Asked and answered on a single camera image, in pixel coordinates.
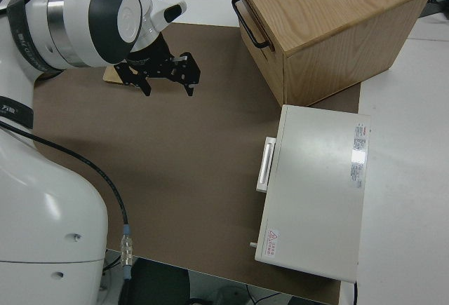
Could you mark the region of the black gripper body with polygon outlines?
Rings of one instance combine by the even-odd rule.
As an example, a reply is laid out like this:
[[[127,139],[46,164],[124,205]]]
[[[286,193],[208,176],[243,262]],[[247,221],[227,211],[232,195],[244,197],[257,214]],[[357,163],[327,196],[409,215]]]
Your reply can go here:
[[[126,58],[127,68],[133,74],[147,73],[150,78],[172,79],[173,58],[168,44],[163,36],[158,36],[146,48],[130,53]]]

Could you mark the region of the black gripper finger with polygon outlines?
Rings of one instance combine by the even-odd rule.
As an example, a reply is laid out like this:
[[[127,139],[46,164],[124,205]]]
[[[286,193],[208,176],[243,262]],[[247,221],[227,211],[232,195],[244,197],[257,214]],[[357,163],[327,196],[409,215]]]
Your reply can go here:
[[[185,52],[170,61],[169,79],[183,85],[188,96],[194,94],[199,83],[201,70],[190,52]]]
[[[144,74],[140,72],[135,73],[126,62],[114,65],[114,70],[124,85],[133,85],[136,88],[139,88],[145,96],[150,96],[152,89]]]

